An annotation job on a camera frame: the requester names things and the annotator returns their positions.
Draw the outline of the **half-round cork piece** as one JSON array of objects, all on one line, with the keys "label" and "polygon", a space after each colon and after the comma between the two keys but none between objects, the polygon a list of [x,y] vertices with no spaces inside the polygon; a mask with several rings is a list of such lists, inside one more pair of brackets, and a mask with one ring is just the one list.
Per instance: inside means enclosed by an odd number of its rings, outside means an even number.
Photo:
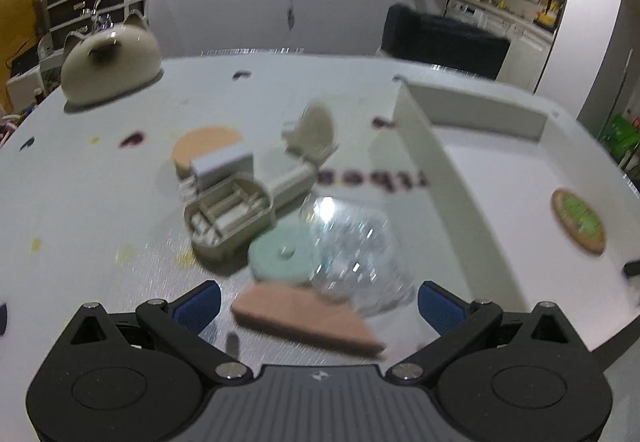
[{"label": "half-round cork piece", "polygon": [[239,294],[230,310],[246,327],[319,348],[370,356],[386,349],[348,303],[326,300],[309,288],[259,283]]}]

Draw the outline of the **clear plastic blister case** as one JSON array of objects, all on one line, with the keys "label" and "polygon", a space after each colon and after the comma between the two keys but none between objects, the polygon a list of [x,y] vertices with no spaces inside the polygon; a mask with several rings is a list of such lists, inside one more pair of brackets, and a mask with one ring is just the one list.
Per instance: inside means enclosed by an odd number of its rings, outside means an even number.
[{"label": "clear plastic blister case", "polygon": [[300,208],[314,263],[310,284],[322,297],[346,302],[363,316],[403,306],[413,277],[382,208],[331,196],[310,196]]}]

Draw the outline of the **mint green round disc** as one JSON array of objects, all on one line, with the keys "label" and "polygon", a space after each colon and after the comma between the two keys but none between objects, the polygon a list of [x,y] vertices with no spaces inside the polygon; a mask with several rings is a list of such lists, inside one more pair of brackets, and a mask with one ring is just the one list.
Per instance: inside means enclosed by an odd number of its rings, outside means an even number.
[{"label": "mint green round disc", "polygon": [[294,223],[280,223],[256,237],[247,260],[258,282],[291,285],[308,285],[319,265],[309,228]]}]

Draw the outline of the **white shallow tray box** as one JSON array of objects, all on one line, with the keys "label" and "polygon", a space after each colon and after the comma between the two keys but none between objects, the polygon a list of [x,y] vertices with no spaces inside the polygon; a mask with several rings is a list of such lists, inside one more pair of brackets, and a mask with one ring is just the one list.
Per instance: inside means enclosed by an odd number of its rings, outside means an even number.
[{"label": "white shallow tray box", "polygon": [[[608,153],[558,108],[493,84],[473,91],[399,83],[393,120],[475,298],[512,311],[557,303],[590,349],[639,321],[639,194]],[[581,197],[605,230],[602,254],[565,232],[552,195]]]}]

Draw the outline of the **beige open compartment case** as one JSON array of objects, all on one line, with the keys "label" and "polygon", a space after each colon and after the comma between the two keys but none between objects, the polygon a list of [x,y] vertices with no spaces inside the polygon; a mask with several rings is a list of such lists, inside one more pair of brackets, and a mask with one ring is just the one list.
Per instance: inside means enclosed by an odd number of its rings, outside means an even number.
[{"label": "beige open compartment case", "polygon": [[252,176],[229,176],[186,204],[183,213],[194,254],[220,261],[268,230],[276,220],[273,199]]}]

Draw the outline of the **round cork frog coaster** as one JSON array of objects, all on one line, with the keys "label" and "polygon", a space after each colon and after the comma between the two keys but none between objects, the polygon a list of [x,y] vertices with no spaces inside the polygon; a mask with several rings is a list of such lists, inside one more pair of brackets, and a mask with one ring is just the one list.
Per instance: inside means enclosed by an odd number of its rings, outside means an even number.
[{"label": "round cork frog coaster", "polygon": [[606,248],[605,227],[585,199],[567,188],[551,195],[551,209],[563,231],[588,254],[602,256]]}]

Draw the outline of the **white small rectangular box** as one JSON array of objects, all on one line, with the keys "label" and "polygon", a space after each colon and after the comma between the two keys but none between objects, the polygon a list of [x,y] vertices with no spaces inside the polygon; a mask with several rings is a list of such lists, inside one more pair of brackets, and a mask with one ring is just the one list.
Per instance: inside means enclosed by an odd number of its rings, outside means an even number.
[{"label": "white small rectangular box", "polygon": [[179,184],[184,202],[237,173],[252,174],[254,154],[244,143],[236,143],[191,160],[189,168],[190,174]]}]

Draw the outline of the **round orange cork coaster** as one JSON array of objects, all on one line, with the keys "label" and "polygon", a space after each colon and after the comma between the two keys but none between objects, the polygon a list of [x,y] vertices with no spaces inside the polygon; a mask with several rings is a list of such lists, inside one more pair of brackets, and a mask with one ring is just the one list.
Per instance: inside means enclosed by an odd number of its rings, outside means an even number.
[{"label": "round orange cork coaster", "polygon": [[190,176],[193,159],[243,141],[242,133],[229,127],[204,127],[191,130],[177,142],[171,160],[180,178]]}]

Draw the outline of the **beige round lid container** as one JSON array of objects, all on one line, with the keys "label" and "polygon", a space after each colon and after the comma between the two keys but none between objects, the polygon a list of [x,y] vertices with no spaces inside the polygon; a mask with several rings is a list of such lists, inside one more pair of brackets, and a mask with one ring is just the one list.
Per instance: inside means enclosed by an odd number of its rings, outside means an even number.
[{"label": "beige round lid container", "polygon": [[281,138],[285,151],[276,162],[276,175],[266,182],[274,210],[307,195],[319,169],[337,150],[332,114],[320,102],[309,103],[295,124],[283,128]]}]

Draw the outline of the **green box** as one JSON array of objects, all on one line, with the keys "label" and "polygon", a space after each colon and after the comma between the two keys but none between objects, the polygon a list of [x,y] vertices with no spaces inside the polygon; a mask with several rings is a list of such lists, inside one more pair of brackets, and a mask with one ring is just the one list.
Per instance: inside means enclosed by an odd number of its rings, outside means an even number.
[{"label": "green box", "polygon": [[617,165],[626,166],[639,150],[639,128],[617,114],[604,126],[599,142]]}]

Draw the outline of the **beige cat-ear ceramic holder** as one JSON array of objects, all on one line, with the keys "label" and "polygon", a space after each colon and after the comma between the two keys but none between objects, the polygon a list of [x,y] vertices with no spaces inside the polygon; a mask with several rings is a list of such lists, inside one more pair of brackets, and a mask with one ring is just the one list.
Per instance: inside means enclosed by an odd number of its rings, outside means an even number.
[{"label": "beige cat-ear ceramic holder", "polygon": [[64,43],[61,88],[73,108],[96,106],[146,87],[162,71],[157,38],[142,14],[84,36],[70,32]]}]

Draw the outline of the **white washing machine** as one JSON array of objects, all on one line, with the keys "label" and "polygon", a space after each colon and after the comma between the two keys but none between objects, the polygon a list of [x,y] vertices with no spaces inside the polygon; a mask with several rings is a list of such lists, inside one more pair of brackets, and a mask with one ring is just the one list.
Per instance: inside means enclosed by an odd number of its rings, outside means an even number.
[{"label": "white washing machine", "polygon": [[484,27],[484,11],[478,6],[474,6],[474,4],[469,4],[468,2],[449,0],[445,16],[474,27]]}]

